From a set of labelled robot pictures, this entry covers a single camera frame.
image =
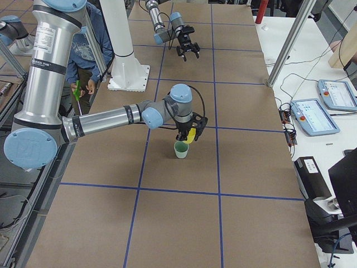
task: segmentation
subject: red object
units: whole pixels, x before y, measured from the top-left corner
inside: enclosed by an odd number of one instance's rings
[[[255,19],[256,24],[262,23],[262,19],[263,19],[264,14],[267,10],[268,3],[269,3],[269,0],[261,0],[258,15],[257,15],[257,18]]]

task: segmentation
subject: white desk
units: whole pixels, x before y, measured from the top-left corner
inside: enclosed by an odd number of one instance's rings
[[[267,69],[270,73],[273,69],[269,64],[275,63],[281,48],[285,42],[285,39],[290,31],[290,28],[294,22],[294,18],[278,18],[278,17],[265,17],[262,24],[256,25],[260,44],[264,53],[264,59],[268,65]],[[327,49],[328,43],[325,41],[322,33],[312,19],[307,20],[303,30],[299,34],[293,49],[290,52],[290,58],[286,63],[300,62],[312,60]],[[307,79],[341,79],[346,77],[346,74],[341,69],[333,69],[329,66],[328,60],[331,57],[332,52],[329,51],[323,56],[319,63],[313,68],[313,71],[307,76]],[[296,73],[302,77],[310,72],[312,67],[316,64],[318,59],[310,63],[299,63],[285,65],[282,69],[273,90],[275,96],[281,101],[290,102],[291,98],[281,91],[280,86],[283,80],[290,73]],[[357,95],[356,90],[352,86],[348,78],[343,79],[350,83],[354,90],[354,94]],[[293,99],[307,99],[307,98],[319,98],[317,90],[317,83],[314,81],[304,81],[303,79],[290,75],[282,85],[282,88],[288,92]],[[330,113],[340,113],[339,111],[329,111]],[[295,154],[293,161],[303,156],[313,156],[317,165],[319,166],[322,176],[324,177],[327,186],[334,195],[331,182],[328,176],[328,169],[343,158],[343,151],[346,149],[354,149],[357,147],[357,114],[344,117],[333,117],[336,124],[340,127],[340,133],[334,135],[309,137],[307,136],[298,123],[295,122],[295,128],[297,131],[297,145],[295,146]],[[334,259],[333,263],[336,263],[338,268],[356,268],[357,267],[357,247],[354,244],[353,255],[338,255],[341,259]],[[323,256],[320,259],[321,267],[327,267],[324,262],[329,263],[330,254]]]

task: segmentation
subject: green cup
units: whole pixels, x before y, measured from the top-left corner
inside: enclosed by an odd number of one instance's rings
[[[175,149],[175,154],[177,158],[183,159],[186,157],[190,145],[184,143],[183,141],[176,141],[175,144],[173,145],[173,148]]]

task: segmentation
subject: blue shirt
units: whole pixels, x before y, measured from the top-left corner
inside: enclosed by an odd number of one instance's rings
[[[87,3],[86,7],[90,22],[93,26],[95,37],[97,38],[99,47],[102,51],[105,64],[108,65],[112,59],[113,49],[112,45],[110,44],[107,31],[104,27],[102,13],[91,3]],[[98,66],[95,63],[93,53],[89,47],[89,43],[85,35],[81,33],[77,33],[73,36],[66,72],[66,81],[69,84],[75,83],[77,80],[79,80],[78,67],[91,71],[91,80],[93,80],[95,83],[98,82],[100,78]]]

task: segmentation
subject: tablet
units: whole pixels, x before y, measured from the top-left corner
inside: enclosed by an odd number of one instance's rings
[[[319,92],[331,110],[357,111],[357,99],[346,81],[319,80]]]
[[[318,99],[292,100],[291,112],[309,136],[340,132],[339,127]]]

